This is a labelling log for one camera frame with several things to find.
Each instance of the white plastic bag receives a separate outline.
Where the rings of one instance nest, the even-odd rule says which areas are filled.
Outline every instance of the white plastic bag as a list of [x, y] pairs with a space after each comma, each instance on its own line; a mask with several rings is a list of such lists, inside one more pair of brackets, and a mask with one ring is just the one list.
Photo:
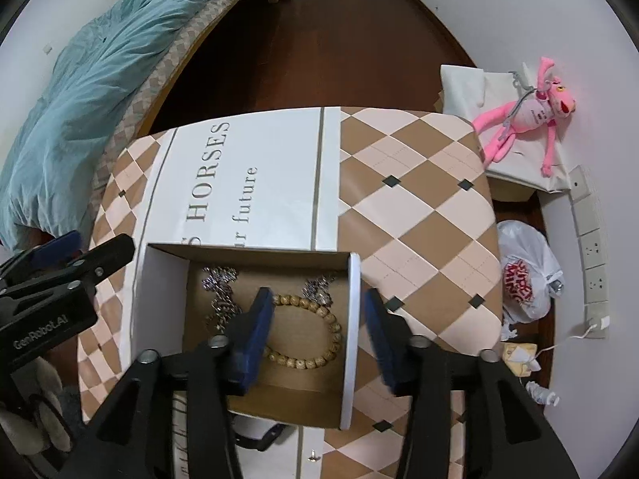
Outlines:
[[543, 234], [514, 220], [497, 224], [504, 283], [504, 323], [531, 323], [550, 310], [564, 273]]

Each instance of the plush toy head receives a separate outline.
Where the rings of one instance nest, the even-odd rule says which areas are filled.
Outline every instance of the plush toy head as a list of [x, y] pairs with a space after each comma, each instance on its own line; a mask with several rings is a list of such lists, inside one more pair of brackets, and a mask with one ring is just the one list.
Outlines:
[[552, 106], [555, 115], [562, 119], [573, 113], [576, 107], [574, 97], [568, 88], [562, 86], [561, 79], [558, 77], [553, 77], [551, 81], [548, 89], [548, 102]]

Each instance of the white open box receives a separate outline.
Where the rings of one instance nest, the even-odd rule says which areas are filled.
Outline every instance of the white open box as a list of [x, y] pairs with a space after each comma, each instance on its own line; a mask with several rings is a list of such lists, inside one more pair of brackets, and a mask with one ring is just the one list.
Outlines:
[[[245, 249], [153, 243], [145, 250], [133, 299], [132, 355], [154, 348], [163, 355], [193, 349], [210, 332], [204, 324], [212, 294], [201, 284], [204, 266], [238, 270], [234, 300], [250, 308], [260, 286], [274, 294], [301, 295], [308, 278], [331, 274], [331, 313], [342, 326], [337, 358], [317, 369], [290, 369], [262, 360], [256, 383], [243, 397], [229, 397], [234, 412], [324, 429], [350, 426], [360, 318], [360, 259], [324, 251]], [[267, 344], [296, 358], [319, 356], [330, 332], [317, 315], [277, 307]]]

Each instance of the jewelry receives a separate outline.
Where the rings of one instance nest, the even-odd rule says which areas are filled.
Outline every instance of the jewelry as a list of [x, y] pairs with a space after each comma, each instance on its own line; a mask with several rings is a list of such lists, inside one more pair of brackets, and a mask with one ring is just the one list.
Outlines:
[[334, 275], [320, 276], [315, 279], [307, 279], [302, 295], [309, 301], [314, 301], [320, 306], [330, 308], [333, 304], [333, 299], [328, 293], [328, 287], [335, 280]]
[[213, 269], [207, 266], [203, 270], [208, 273], [208, 276], [202, 280], [204, 290], [215, 294], [215, 299], [211, 301], [213, 313], [207, 315], [204, 324], [210, 331], [209, 325], [215, 321], [216, 332], [224, 333], [228, 322], [235, 315], [242, 313], [242, 309], [233, 302], [233, 290], [229, 284], [237, 279], [238, 272], [235, 268], [222, 266], [216, 266]]
[[320, 306], [315, 301], [309, 301], [306, 297], [298, 297], [296, 295], [274, 295], [273, 304], [275, 306], [295, 306], [315, 313], [315, 315], [321, 317], [324, 319], [324, 322], [327, 323], [328, 329], [331, 332], [332, 342], [330, 347], [328, 347], [322, 355], [307, 360], [280, 354], [268, 346], [264, 348], [265, 358], [268, 358], [271, 362], [290, 367], [291, 369], [315, 369], [325, 366], [329, 361], [335, 359], [341, 348], [342, 326], [338, 323], [335, 315], [328, 311], [327, 307]]

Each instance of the wall switch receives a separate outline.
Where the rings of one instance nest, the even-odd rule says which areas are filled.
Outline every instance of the wall switch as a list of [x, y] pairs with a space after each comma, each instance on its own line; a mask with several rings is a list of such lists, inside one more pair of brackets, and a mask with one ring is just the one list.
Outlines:
[[608, 302], [586, 305], [585, 321], [586, 328], [588, 328], [591, 323], [597, 324], [597, 328], [591, 330], [589, 334], [586, 335], [586, 338], [606, 338], [608, 336], [608, 326], [610, 325], [610, 308]]
[[599, 266], [606, 261], [606, 252], [601, 242], [601, 229], [593, 230], [579, 238], [583, 269]]
[[608, 278], [606, 265], [595, 266], [583, 272], [586, 303], [602, 303], [608, 300]]
[[576, 202], [590, 194], [590, 188], [588, 182], [583, 174], [583, 169], [580, 165], [570, 171], [570, 197], [573, 202]]
[[583, 236], [599, 228], [599, 217], [592, 195], [573, 203], [573, 214], [578, 236]]

